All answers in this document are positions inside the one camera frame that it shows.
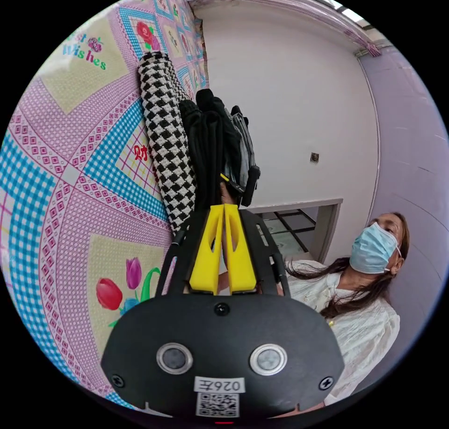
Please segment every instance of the blue face mask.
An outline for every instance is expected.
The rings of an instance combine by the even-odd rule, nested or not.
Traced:
[[[398,250],[401,255],[396,237],[373,223],[355,239],[349,265],[360,273],[384,273],[389,271],[387,265],[394,250]]]

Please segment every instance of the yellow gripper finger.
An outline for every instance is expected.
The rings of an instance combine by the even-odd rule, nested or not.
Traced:
[[[206,227],[201,238],[196,262],[190,277],[194,291],[218,294],[221,240],[223,236],[224,205],[211,206]]]
[[[231,293],[252,291],[256,287],[256,276],[240,220],[239,209],[236,205],[224,205],[224,221],[229,290]]]

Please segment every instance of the black and white houndstooth fabric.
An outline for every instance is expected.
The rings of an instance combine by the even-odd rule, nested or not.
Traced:
[[[188,100],[167,54],[146,53],[138,66],[142,105],[162,200],[173,233],[195,207],[196,180],[178,103]]]

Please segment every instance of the screw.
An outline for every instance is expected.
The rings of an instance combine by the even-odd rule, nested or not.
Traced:
[[[324,378],[320,383],[318,388],[320,390],[327,390],[331,385],[333,384],[333,378],[331,376],[328,376],[327,378]]]
[[[119,387],[119,388],[125,387],[124,380],[118,374],[114,374],[112,376],[112,382],[114,383],[114,385],[116,387]]]
[[[227,315],[230,312],[230,308],[226,303],[218,303],[214,308],[214,312],[219,317],[224,317],[225,315]]]

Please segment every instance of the window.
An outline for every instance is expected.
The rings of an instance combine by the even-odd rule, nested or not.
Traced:
[[[345,9],[341,13],[355,23],[359,23],[360,21],[364,20],[363,17],[360,17],[358,14],[356,14],[354,11],[351,11],[350,9]]]
[[[282,256],[308,253],[313,241],[318,208],[259,214]]]

